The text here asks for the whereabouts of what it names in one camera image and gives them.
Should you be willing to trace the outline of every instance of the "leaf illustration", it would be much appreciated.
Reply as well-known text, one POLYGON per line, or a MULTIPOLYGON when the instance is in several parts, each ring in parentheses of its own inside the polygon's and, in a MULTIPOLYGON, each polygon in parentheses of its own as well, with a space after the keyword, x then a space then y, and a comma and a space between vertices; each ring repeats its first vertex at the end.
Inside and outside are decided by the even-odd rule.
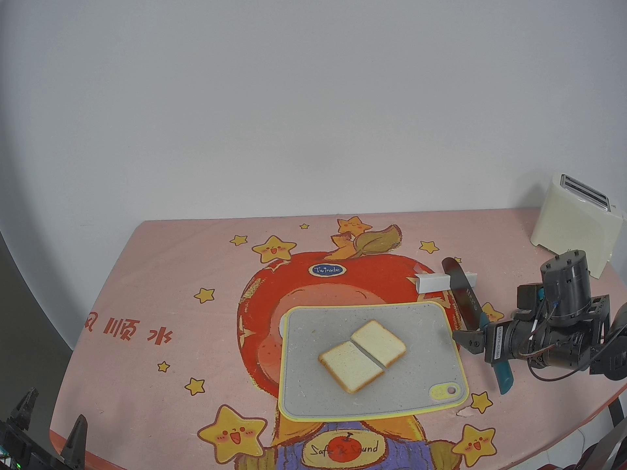
POLYGON ((400 246, 402 239, 403 234, 396 224, 388 226, 385 230, 364 232, 353 242, 357 251, 353 257, 387 253, 400 246))

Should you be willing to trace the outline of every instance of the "teal knife handle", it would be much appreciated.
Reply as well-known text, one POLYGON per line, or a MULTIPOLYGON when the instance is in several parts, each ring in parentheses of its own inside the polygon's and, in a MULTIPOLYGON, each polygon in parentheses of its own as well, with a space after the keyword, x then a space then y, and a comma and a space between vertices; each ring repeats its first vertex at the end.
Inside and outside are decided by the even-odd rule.
MULTIPOLYGON (((490 319, 485 312, 482 312, 481 317, 479 318, 479 328, 485 329, 489 323, 490 319)), ((513 386, 512 368, 510 367, 508 361, 493 364, 492 368, 494 369, 494 374, 497 377, 498 390, 501 392, 501 395, 504 396, 513 386)))
POLYGON ((494 374, 497 376, 498 391, 504 396, 513 386, 512 368, 509 366, 508 361, 499 362, 492 367, 494 368, 494 374))

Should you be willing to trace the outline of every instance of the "white wall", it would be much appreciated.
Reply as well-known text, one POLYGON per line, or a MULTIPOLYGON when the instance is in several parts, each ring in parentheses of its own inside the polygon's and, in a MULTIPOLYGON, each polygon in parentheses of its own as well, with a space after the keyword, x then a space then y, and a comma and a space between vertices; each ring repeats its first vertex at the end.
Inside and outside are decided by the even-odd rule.
POLYGON ((145 219, 531 206, 554 170, 627 207, 626 23, 627 0, 4 0, 0 231, 73 345, 145 219))

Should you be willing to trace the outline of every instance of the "gray cutting board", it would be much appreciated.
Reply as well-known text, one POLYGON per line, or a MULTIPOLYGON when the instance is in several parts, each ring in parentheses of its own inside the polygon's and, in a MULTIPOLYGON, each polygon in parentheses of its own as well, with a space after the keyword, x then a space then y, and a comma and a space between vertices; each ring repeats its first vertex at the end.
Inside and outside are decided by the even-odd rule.
POLYGON ((294 421, 418 414, 456 407, 468 397, 450 325, 444 309, 435 302, 294 308, 285 316, 281 367, 279 409, 294 421), (349 341, 350 335, 370 320, 394 333, 407 352, 385 374, 348 394, 318 356, 349 341), (448 393, 451 386, 454 394, 448 393), (430 394, 438 389, 447 392, 446 398, 430 394))

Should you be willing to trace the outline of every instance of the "cartoon girl illustration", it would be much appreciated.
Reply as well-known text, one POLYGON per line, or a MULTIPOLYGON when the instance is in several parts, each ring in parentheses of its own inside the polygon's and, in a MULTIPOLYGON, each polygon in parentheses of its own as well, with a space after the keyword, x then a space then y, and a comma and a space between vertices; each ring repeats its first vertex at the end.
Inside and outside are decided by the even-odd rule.
MULTIPOLYGON (((255 384, 275 398, 281 367, 281 317, 295 306, 386 305, 416 301, 415 273, 433 273, 424 264, 389 254, 401 243, 391 225, 369 231, 358 217, 339 220, 338 247, 276 259, 259 270, 245 288, 238 309, 238 342, 244 365, 255 384), (319 276, 315 267, 340 264, 338 276, 319 276)), ((452 328, 460 328, 449 291, 421 295, 445 308, 452 328)), ((240 455, 238 470, 362 469, 453 470, 461 457, 450 441, 428 441, 414 416, 361 422, 294 422, 277 410, 270 447, 261 457, 240 455)))

